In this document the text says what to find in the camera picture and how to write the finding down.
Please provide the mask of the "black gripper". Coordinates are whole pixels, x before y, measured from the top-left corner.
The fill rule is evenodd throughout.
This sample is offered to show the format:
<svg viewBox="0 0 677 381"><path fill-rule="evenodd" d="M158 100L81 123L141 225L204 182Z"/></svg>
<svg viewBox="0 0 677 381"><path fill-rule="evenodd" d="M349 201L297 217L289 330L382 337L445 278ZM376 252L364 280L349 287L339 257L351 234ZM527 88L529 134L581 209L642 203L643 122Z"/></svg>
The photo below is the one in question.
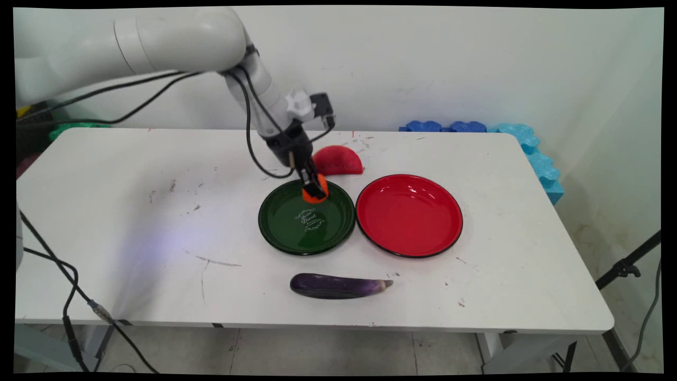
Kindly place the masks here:
<svg viewBox="0 0 677 381"><path fill-rule="evenodd" d="M283 166L300 170L303 188L316 188L313 197L328 197L328 183L323 174L317 173L314 147L302 123L291 123L283 132L263 140Z"/></svg>

